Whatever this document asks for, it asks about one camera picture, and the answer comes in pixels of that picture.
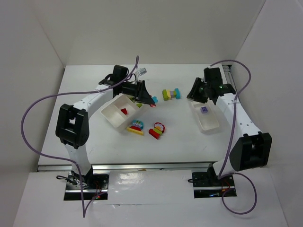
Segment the purple lego brick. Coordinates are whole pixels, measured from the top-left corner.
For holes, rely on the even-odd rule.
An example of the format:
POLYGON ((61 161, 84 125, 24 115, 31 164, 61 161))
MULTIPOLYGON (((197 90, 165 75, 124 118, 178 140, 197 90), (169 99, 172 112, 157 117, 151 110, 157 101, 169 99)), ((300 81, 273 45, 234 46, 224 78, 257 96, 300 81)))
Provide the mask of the purple lego brick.
POLYGON ((200 112, 201 112, 201 114, 203 114, 203 115, 207 115, 207 114, 209 113, 209 109, 208 109, 206 106, 202 106, 202 107, 200 108, 200 112))

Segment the small red lego brick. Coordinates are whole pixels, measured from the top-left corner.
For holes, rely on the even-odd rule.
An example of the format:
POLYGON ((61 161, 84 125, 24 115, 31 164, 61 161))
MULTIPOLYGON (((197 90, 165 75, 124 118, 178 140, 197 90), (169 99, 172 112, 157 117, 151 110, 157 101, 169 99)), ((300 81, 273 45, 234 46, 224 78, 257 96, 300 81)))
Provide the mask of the small red lego brick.
POLYGON ((120 109, 120 111, 121 111, 123 114, 128 115, 128 111, 127 111, 126 108, 120 109))

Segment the teal frog lego brick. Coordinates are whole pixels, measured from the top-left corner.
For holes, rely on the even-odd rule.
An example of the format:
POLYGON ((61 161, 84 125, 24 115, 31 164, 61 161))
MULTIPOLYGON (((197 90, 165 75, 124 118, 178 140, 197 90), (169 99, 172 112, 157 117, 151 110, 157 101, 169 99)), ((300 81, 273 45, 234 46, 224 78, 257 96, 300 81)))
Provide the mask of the teal frog lego brick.
POLYGON ((144 123, 140 120, 133 120, 132 126, 138 127, 142 130, 144 128, 144 123))

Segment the white sorting tray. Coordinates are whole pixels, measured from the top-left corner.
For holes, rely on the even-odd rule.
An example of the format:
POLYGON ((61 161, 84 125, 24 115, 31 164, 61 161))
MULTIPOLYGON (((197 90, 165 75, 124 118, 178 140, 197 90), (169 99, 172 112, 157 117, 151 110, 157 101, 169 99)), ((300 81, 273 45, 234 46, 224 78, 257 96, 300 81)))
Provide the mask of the white sorting tray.
POLYGON ((220 124, 215 113, 214 104, 211 101, 208 101, 205 104, 189 99, 187 99, 187 101, 199 131, 206 135, 218 133, 220 124), (201 114, 200 108, 202 106, 206 106, 209 109, 209 113, 207 115, 201 114))
POLYGON ((150 106, 146 104, 139 107, 128 96, 120 94, 104 104, 100 112, 117 132, 122 132, 149 108, 150 106))

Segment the flower printed lego brick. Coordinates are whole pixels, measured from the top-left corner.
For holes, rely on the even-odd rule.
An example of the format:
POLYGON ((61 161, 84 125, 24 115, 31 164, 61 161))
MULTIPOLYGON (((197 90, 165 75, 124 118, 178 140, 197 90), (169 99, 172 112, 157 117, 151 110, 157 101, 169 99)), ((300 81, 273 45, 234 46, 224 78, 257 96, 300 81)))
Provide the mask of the flower printed lego brick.
POLYGON ((160 122, 156 122, 154 124, 154 128, 157 128, 158 130, 160 130, 161 132, 164 132, 165 131, 165 126, 164 124, 160 123, 160 122))

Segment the red base lego brick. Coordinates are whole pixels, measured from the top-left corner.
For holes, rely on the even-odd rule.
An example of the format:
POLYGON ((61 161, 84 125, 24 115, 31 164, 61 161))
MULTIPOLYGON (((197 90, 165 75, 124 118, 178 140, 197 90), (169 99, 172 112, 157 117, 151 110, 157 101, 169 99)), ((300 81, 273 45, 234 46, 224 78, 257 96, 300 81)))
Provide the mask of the red base lego brick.
POLYGON ((157 134, 153 129, 149 129, 148 133, 152 135, 155 139, 159 139, 161 135, 157 134))

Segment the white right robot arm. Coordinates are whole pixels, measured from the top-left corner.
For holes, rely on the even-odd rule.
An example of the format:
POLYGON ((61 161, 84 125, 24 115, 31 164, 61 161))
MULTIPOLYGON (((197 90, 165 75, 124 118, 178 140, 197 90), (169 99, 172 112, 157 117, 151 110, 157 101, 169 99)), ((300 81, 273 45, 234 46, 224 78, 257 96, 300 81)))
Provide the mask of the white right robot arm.
POLYGON ((228 175, 267 165, 272 137, 253 123, 233 86, 223 82, 219 68, 205 68, 204 78, 195 79, 187 98, 201 104, 213 102, 232 127, 225 158, 209 165, 205 181, 218 186, 228 175))

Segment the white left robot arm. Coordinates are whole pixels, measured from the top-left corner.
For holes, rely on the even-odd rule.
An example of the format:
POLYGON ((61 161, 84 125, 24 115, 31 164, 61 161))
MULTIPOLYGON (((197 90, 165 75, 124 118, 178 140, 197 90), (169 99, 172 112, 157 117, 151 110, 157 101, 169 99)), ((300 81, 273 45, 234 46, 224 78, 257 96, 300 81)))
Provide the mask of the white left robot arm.
POLYGON ((115 65, 113 72, 102 79, 94 91, 86 92, 80 101, 59 109, 55 135, 67 149, 72 163, 72 176, 79 182, 93 181, 93 167, 89 162, 86 142, 89 138, 89 119, 105 103, 116 100, 117 96, 132 96, 136 102, 154 105, 144 80, 131 82, 133 74, 127 67, 115 65))

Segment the teal long lego brick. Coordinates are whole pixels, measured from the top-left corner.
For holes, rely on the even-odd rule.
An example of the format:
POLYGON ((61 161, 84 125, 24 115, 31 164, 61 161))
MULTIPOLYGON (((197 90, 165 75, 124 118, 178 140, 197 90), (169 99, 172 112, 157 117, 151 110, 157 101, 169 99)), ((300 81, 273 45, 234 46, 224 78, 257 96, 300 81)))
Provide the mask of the teal long lego brick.
POLYGON ((176 98, 176 99, 180 99, 180 98, 181 98, 181 95, 180 95, 179 89, 176 88, 176 89, 174 90, 174 92, 176 93, 175 98, 176 98))

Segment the long green lego brick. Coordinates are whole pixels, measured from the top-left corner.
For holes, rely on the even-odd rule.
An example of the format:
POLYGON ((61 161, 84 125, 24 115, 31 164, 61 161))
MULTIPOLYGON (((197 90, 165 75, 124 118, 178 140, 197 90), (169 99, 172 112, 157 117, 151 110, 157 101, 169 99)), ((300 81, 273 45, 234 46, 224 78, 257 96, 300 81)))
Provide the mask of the long green lego brick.
POLYGON ((164 100, 164 101, 168 101, 168 100, 169 100, 168 93, 167 93, 167 90, 166 90, 166 89, 164 89, 164 90, 162 91, 162 96, 163 96, 163 100, 164 100))

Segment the red sloped lego brick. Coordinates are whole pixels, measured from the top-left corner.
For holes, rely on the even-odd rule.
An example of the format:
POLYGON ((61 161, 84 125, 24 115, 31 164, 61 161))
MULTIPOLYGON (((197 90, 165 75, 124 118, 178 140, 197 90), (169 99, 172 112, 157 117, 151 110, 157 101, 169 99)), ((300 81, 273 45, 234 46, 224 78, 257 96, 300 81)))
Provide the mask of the red sloped lego brick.
POLYGON ((131 126, 130 128, 133 130, 136 130, 136 131, 142 131, 142 129, 140 127, 131 126))

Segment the yellow flat lego plate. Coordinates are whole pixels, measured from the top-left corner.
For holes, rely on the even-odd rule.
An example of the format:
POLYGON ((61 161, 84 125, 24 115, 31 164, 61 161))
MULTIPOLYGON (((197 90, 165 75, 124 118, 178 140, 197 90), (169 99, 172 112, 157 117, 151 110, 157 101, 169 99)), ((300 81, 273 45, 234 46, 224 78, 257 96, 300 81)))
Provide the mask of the yellow flat lego plate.
POLYGON ((132 133, 135 133, 135 134, 138 134, 138 135, 141 135, 141 136, 144 135, 144 132, 143 132, 143 131, 136 130, 136 129, 133 129, 133 128, 130 128, 130 127, 127 127, 126 130, 127 130, 128 132, 132 132, 132 133))

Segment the aluminium side rail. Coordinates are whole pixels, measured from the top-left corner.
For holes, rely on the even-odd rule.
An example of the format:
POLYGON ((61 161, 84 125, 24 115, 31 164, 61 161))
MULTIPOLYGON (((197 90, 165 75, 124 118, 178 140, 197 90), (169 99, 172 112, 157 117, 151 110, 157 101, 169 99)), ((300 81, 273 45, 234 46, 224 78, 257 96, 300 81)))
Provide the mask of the aluminium side rail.
POLYGON ((227 83, 231 84, 231 86, 233 87, 235 93, 237 94, 238 90, 236 88, 235 81, 234 81, 234 78, 233 78, 233 75, 232 75, 232 66, 231 65, 227 65, 227 64, 223 64, 222 67, 223 67, 223 71, 224 71, 227 83))

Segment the aluminium front rail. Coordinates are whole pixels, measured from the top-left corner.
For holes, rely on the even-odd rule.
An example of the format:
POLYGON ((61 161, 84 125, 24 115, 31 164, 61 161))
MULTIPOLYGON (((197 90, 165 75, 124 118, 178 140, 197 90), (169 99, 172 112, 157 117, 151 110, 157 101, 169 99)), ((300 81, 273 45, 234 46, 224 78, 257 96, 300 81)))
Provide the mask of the aluminium front rail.
MULTIPOLYGON (((139 170, 179 170, 202 169, 205 170, 212 162, 178 162, 178 163, 135 163, 135 164, 101 164, 92 165, 95 172, 109 171, 139 171, 139 170)), ((39 165, 38 172, 70 171, 70 165, 39 165)))

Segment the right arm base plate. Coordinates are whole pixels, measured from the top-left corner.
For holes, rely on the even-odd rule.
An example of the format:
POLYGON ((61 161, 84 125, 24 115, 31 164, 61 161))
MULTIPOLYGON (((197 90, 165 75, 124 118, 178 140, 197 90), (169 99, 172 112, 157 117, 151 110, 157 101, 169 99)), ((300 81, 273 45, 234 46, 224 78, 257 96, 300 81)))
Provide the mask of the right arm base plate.
POLYGON ((193 185, 195 199, 237 196, 233 177, 218 179, 212 163, 205 171, 192 172, 192 177, 187 182, 193 185))

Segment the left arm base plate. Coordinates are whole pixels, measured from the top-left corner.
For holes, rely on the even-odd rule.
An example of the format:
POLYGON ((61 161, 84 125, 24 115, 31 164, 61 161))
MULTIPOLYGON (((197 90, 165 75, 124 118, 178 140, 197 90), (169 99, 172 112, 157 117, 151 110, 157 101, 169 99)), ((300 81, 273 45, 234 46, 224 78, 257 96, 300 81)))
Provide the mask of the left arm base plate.
MULTIPOLYGON (((65 180, 66 187, 64 192, 64 201, 80 201, 80 181, 72 176, 71 173, 65 176, 57 176, 57 179, 65 180)), ((83 184, 83 196, 85 201, 91 200, 96 196, 95 200, 107 200, 108 199, 108 183, 109 173, 94 175, 91 183, 83 184)))

